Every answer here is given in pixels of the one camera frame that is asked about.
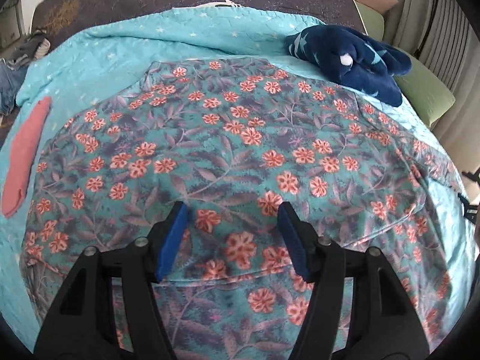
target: stuffed animal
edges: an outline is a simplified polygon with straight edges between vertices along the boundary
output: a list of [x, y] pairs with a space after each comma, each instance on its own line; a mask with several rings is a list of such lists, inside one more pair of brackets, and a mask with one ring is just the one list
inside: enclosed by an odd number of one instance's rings
[[373, 96], [393, 107], [402, 104], [394, 75], [412, 69], [408, 55], [352, 28], [323, 24], [286, 37], [292, 56], [316, 64], [325, 78]]

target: folded pink towel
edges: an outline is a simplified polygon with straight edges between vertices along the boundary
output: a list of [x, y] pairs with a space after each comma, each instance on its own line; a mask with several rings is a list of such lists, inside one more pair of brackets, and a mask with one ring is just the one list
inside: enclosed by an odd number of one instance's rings
[[48, 96], [35, 105], [11, 143], [10, 168], [1, 200], [1, 210], [6, 218], [15, 214], [25, 199], [30, 170], [51, 102], [52, 98]]

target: curtain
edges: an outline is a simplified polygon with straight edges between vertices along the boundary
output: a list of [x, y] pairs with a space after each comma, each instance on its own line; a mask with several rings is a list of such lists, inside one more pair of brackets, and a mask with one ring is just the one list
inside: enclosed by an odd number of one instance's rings
[[[459, 171], [474, 173], [480, 167], [480, 144], [476, 133], [480, 116], [480, 42], [469, 26], [466, 49], [454, 83], [455, 104], [433, 129]], [[478, 186], [464, 179], [470, 200], [479, 200]]]
[[438, 0], [437, 13], [425, 48], [418, 58], [451, 91], [460, 77], [469, 22], [455, 0]]
[[413, 54], [426, 32], [433, 0], [398, 0], [387, 14], [383, 41]]

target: floral blanket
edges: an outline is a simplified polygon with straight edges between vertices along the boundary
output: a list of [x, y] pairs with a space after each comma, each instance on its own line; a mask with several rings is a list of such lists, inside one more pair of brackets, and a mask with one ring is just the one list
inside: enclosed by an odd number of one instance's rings
[[[459, 188], [446, 156], [344, 88], [253, 58], [155, 62], [45, 145], [21, 272], [41, 322], [86, 246], [123, 247], [181, 200], [191, 221], [154, 288], [178, 357], [286, 359], [311, 296], [275, 228], [289, 201], [342, 246], [380, 247], [435, 347], [451, 284], [432, 179]], [[114, 293], [129, 348], [119, 283]]]

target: black cable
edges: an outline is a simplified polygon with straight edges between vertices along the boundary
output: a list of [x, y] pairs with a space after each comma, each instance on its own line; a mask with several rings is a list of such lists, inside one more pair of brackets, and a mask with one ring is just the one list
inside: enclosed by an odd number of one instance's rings
[[425, 36], [423, 37], [423, 40], [422, 40], [419, 48], [413, 53], [413, 56], [416, 59], [418, 59], [420, 57], [420, 54], [422, 54], [423, 48], [425, 47], [425, 44], [427, 42], [427, 38], [430, 35], [431, 26], [434, 23], [435, 14], [437, 13], [437, 7], [438, 7], [438, 0], [434, 0], [433, 7], [431, 9], [430, 20], [428, 22], [427, 31], [425, 33]]

